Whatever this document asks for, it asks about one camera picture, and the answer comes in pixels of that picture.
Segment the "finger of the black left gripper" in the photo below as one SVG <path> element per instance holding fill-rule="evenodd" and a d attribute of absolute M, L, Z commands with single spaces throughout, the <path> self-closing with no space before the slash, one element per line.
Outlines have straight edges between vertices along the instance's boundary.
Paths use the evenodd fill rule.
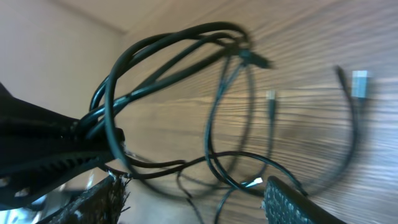
<path fill-rule="evenodd" d="M 114 160 L 106 138 L 79 138 L 72 130 L 76 122 L 1 87 L 1 210 L 26 207 Z"/>

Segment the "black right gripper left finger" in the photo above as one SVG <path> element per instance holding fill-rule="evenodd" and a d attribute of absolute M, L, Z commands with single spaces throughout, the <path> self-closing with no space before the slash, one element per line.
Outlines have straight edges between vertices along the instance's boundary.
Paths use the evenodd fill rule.
<path fill-rule="evenodd" d="M 108 176 L 39 224 L 117 224 L 129 196 L 128 182 Z"/>

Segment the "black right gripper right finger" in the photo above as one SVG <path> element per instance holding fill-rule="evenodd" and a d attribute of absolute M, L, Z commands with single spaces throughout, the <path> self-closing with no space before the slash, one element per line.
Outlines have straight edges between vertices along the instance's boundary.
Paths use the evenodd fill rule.
<path fill-rule="evenodd" d="M 267 179 L 263 204 L 269 224 L 346 224 L 275 176 Z"/>

